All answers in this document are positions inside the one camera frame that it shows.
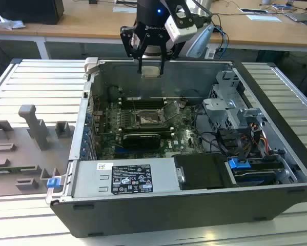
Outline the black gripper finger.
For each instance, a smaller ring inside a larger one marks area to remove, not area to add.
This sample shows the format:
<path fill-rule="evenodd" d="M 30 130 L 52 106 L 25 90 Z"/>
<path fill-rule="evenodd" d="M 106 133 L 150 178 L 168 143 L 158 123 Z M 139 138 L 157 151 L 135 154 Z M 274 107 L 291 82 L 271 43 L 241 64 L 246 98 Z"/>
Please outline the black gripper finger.
<path fill-rule="evenodd" d="M 131 44 L 133 35 L 139 38 L 139 46 L 135 49 Z M 138 70 L 137 73 L 142 72 L 142 57 L 146 48 L 149 45 L 149 33 L 146 30 L 145 25 L 135 25 L 133 27 L 122 26 L 120 28 L 120 38 L 122 40 L 124 49 L 128 57 L 138 60 Z"/>
<path fill-rule="evenodd" d="M 163 75 L 165 62 L 177 59 L 184 45 L 185 45 L 184 42 L 174 44 L 169 51 L 167 50 L 166 43 L 160 45 L 160 50 L 161 50 L 160 75 Z"/>

